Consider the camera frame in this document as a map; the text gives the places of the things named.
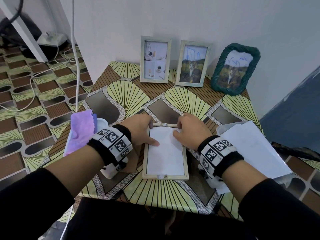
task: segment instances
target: wristband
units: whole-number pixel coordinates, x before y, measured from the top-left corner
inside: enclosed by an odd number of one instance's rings
[[[210,136],[198,147],[200,163],[208,176],[222,177],[224,171],[244,158],[237,152],[237,148],[220,136]]]
[[[120,124],[95,133],[87,145],[99,153],[105,166],[110,163],[114,166],[121,164],[133,149],[130,130]]]

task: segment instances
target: purple cloth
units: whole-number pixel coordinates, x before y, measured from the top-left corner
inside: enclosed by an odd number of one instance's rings
[[[94,135],[94,117],[92,109],[71,115],[72,136],[66,149],[66,155],[84,147]]]
[[[97,118],[97,114],[96,113],[93,113],[92,114],[93,116],[93,123],[94,123],[94,134],[97,133],[97,130],[98,130],[98,118]]]

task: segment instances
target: black sleeve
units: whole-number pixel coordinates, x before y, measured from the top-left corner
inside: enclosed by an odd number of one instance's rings
[[[0,192],[1,234],[38,239],[73,203],[65,186],[40,168]]]
[[[239,214],[259,239],[296,239],[318,235],[320,216],[272,179],[254,186],[242,199]]]

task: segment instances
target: light wooden frame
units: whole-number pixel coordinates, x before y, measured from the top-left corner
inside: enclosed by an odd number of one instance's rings
[[[176,124],[166,124],[166,123],[154,123],[154,127],[157,126],[165,126],[165,127],[172,127],[178,128]],[[147,134],[150,135],[150,129],[148,127]],[[184,168],[184,175],[153,175],[147,174],[147,165],[148,165],[148,151],[149,151],[149,144],[145,144],[144,146],[144,157],[143,157],[143,167],[142,167],[142,179],[158,179],[158,180],[189,180],[189,172],[188,172],[188,163],[187,163],[187,154],[186,154],[186,147],[182,145],[182,158],[183,158],[183,168]]]
[[[184,49],[185,49],[186,45],[208,47],[207,53],[205,54],[205,58],[204,58],[204,64],[203,64],[203,68],[202,68],[200,83],[191,83],[191,82],[182,82],[182,81],[180,81],[181,67],[182,67],[182,61],[183,61],[183,53],[184,53]],[[187,87],[202,87],[203,86],[203,82],[205,80],[206,71],[207,71],[207,67],[208,67],[208,63],[209,63],[209,56],[210,56],[211,47],[212,47],[211,43],[202,43],[202,42],[181,40],[180,56],[179,56],[177,76],[176,76],[176,85],[178,85],[178,86],[187,86]]]
[[[155,42],[168,43],[164,80],[144,78],[144,43],[145,43],[145,41],[155,41]],[[140,81],[142,83],[168,83],[169,71],[170,71],[170,69],[169,69],[170,53],[171,53],[171,39],[162,39],[162,38],[155,38],[155,37],[150,37],[150,36],[141,36]]]

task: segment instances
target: brown cardboard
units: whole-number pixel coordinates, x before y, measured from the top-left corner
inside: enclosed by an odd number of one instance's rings
[[[120,172],[123,173],[135,173],[137,170],[139,155],[140,155],[141,145],[134,145],[133,150],[127,155],[128,163],[127,166]]]

